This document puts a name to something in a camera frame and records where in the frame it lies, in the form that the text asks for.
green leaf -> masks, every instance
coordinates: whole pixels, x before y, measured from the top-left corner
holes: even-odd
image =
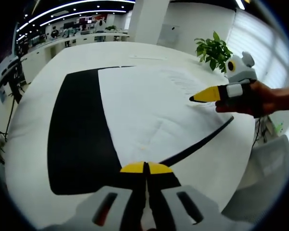
[[[220,37],[218,36],[216,32],[213,32],[213,38],[215,41],[220,40]]]
[[[202,51],[197,51],[197,57],[202,55]]]
[[[206,43],[207,43],[208,45],[210,45],[210,44],[212,44],[212,40],[209,39],[209,38],[207,38],[207,39],[206,39]]]
[[[194,41],[196,41],[196,40],[200,40],[200,41],[203,41],[203,42],[204,42],[204,39],[203,39],[203,38],[196,38],[196,39],[194,39]]]
[[[208,56],[207,58],[206,58],[206,63],[208,62],[208,61],[210,61],[212,58],[210,57],[210,56]]]
[[[212,71],[214,71],[214,69],[216,68],[216,60],[212,59],[210,62],[210,68],[212,69]]]

white table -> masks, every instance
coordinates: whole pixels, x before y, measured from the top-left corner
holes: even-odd
[[[129,37],[123,33],[93,33],[88,35],[76,35],[68,38],[58,38],[31,49],[30,53],[21,57],[23,71],[27,83],[31,83],[40,70],[59,52],[65,48],[64,42],[76,40],[76,45],[93,43],[95,37],[103,36],[106,41],[113,41],[114,36],[120,36],[122,41]]]
[[[78,204],[92,194],[58,196],[49,186],[48,132],[64,77],[87,69],[137,64],[183,67],[209,85],[227,83],[221,74],[203,69],[194,56],[160,46],[105,42],[60,52],[39,72],[24,94],[10,124],[5,147],[9,193],[36,228],[64,223],[75,214]],[[208,144],[172,167],[182,185],[194,186],[214,200],[220,211],[240,183],[253,142],[253,117],[240,114],[234,117]]]

paper sheet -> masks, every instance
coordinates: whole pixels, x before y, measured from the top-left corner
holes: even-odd
[[[207,86],[183,69],[135,66],[99,70],[104,113],[122,166],[161,162],[220,128],[230,114],[189,97]]]

window blinds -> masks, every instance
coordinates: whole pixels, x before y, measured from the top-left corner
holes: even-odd
[[[252,55],[258,80],[271,88],[285,85],[289,68],[289,48],[277,33],[260,19],[237,9],[227,46],[240,57],[243,51]]]

office ceiling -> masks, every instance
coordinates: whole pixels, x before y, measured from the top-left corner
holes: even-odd
[[[79,0],[32,0],[29,2],[29,4],[26,6],[24,13],[22,17],[18,20],[19,21],[19,27],[24,25],[29,20],[33,19],[34,17],[40,15],[41,13],[44,13],[48,10],[51,10],[53,8],[56,8],[58,6],[62,6],[68,3],[77,2]],[[206,4],[212,4],[217,5],[221,7],[225,7],[231,10],[235,10],[238,8],[238,5],[236,3],[236,0],[170,0],[171,3],[173,2],[198,2],[198,3],[206,3]],[[243,5],[245,6],[245,11],[253,14],[254,16],[260,18],[264,22],[268,23],[266,19],[262,16],[262,14],[257,10],[257,7],[253,2],[246,3],[242,0]],[[26,27],[24,27],[21,32],[22,34],[28,33],[30,31],[33,31],[33,33],[39,33],[37,32],[37,29],[39,29],[40,24],[48,22],[52,19],[55,19],[56,17],[60,17],[61,15],[67,15],[71,13],[78,13],[78,12],[84,12],[84,11],[94,11],[94,10],[116,10],[116,11],[130,11],[134,7],[134,4],[131,2],[124,2],[124,1],[118,1],[118,0],[95,0],[95,1],[82,1],[82,3],[74,4],[70,6],[63,7],[61,9],[55,10],[51,13],[48,13],[38,19],[36,19],[34,22],[29,23]],[[82,13],[82,16],[86,15],[92,15],[93,13]]]
[[[266,18],[263,16],[261,11],[259,11],[258,7],[254,3],[255,0],[249,0],[250,3],[241,0],[245,7],[245,11],[259,18],[263,22],[269,24]],[[170,2],[197,2],[197,3],[206,3],[216,6],[221,6],[224,8],[228,8],[230,10],[236,10],[238,7],[236,0],[170,0]]]
[[[18,20],[19,27],[21,27],[25,23],[29,22],[31,19],[34,19],[36,16],[48,10],[54,9],[59,6],[63,6],[68,3],[78,2],[78,1],[80,0],[52,0],[52,1],[32,0],[28,3],[28,5],[26,6],[23,12],[23,15]],[[24,33],[29,33],[30,31],[36,32],[36,30],[40,28],[41,24],[48,22],[52,19],[55,19],[56,17],[60,17],[60,16],[71,14],[71,13],[80,13],[84,11],[95,11],[95,10],[101,11],[99,12],[99,14],[103,13],[103,10],[115,10],[115,11],[128,12],[132,10],[134,7],[134,4],[131,2],[124,2],[124,1],[118,1],[118,0],[96,0],[96,1],[88,1],[88,2],[83,0],[81,2],[82,3],[65,6],[63,8],[52,11],[46,15],[43,15],[35,19],[33,22],[29,23],[24,28],[22,28],[19,33],[24,34]],[[94,13],[81,13],[81,16],[86,16],[86,15],[89,16],[93,14]]]

